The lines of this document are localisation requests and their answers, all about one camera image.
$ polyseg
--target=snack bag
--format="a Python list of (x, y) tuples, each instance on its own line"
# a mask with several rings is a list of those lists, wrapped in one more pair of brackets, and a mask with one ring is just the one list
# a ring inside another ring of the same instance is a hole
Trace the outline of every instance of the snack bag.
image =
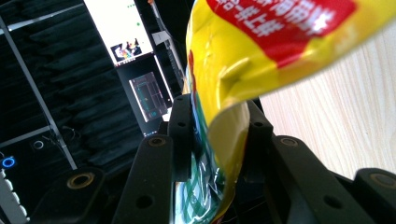
[(176, 222), (217, 222), (229, 207), (248, 135), (246, 103), (312, 75), (396, 14), (396, 0), (197, 0), (187, 32), (196, 137)]

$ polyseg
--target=red label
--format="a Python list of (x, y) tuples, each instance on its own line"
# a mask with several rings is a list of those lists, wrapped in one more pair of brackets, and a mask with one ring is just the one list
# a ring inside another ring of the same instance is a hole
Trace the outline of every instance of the red label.
[(351, 0), (206, 0), (213, 12), (250, 36), (283, 67), (309, 40), (335, 30), (355, 9)]

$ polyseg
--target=blue light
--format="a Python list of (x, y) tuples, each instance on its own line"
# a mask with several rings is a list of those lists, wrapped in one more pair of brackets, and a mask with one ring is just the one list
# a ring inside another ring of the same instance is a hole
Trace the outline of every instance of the blue light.
[(5, 169), (11, 168), (15, 165), (15, 159), (12, 157), (8, 157), (2, 160), (1, 164)]

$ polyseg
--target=wooden surface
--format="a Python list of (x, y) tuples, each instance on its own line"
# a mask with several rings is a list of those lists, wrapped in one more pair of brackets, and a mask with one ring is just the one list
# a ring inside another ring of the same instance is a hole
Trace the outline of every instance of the wooden surface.
[(262, 97), (277, 135), (302, 139), (332, 171), (396, 173), (396, 22), (315, 76)]

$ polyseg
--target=shiny packaging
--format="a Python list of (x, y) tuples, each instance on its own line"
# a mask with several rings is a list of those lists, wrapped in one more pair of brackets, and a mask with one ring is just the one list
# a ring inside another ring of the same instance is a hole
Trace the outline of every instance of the shiny packaging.
[(248, 99), (310, 76), (391, 21), (396, 0), (197, 0), (188, 86), (200, 152), (177, 185), (176, 222), (219, 222), (248, 135)]

